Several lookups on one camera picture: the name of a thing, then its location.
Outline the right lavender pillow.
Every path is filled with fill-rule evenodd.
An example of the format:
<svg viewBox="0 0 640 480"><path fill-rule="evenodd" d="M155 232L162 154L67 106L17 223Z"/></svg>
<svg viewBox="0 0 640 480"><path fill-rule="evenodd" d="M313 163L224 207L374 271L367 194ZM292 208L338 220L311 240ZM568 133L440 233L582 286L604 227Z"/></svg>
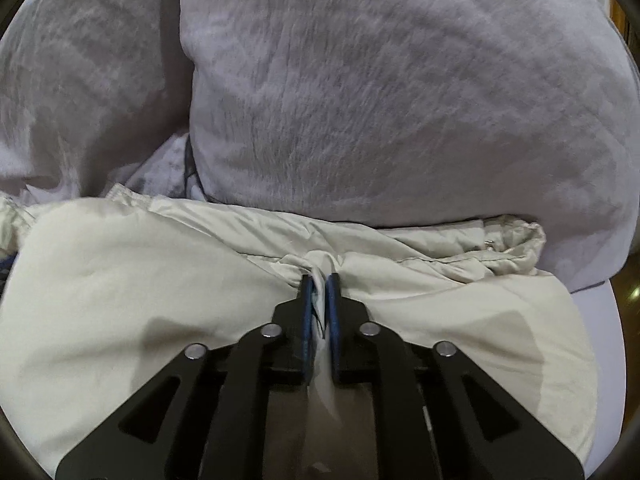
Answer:
<svg viewBox="0 0 640 480"><path fill-rule="evenodd" d="M597 0L180 0L192 191L376 226L502 214L581 289L639 215L639 75Z"/></svg>

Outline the lavender pillow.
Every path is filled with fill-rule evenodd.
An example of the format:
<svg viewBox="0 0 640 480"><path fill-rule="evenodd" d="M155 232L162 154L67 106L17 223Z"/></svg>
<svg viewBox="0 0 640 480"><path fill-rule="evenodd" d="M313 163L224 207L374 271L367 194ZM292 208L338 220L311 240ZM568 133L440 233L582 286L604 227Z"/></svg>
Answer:
<svg viewBox="0 0 640 480"><path fill-rule="evenodd" d="M639 215L639 75L597 0L180 0L192 191L376 226L502 214L581 289Z"/></svg>
<svg viewBox="0 0 640 480"><path fill-rule="evenodd" d="M180 0L25 0L1 40L1 191L183 192L193 66Z"/></svg>

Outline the cream white puffer jacket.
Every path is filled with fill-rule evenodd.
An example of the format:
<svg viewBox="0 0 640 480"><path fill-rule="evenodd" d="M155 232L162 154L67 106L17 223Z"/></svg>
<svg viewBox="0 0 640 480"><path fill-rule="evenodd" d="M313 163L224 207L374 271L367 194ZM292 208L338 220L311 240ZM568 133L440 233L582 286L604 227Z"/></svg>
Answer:
<svg viewBox="0 0 640 480"><path fill-rule="evenodd" d="M405 341L456 344L580 460L598 366L544 230L514 217L372 229L139 195L1 202L1 407L35 461L63 456L188 344L232 344L331 274Z"/></svg>

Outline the left lavender pillow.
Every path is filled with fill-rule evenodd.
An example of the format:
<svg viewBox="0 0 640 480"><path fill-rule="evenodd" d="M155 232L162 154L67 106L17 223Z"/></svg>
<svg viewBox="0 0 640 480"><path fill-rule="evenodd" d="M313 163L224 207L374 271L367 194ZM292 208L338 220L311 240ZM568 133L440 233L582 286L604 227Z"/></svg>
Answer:
<svg viewBox="0 0 640 480"><path fill-rule="evenodd" d="M180 0L25 0L1 40L1 191L183 192L193 66Z"/></svg>

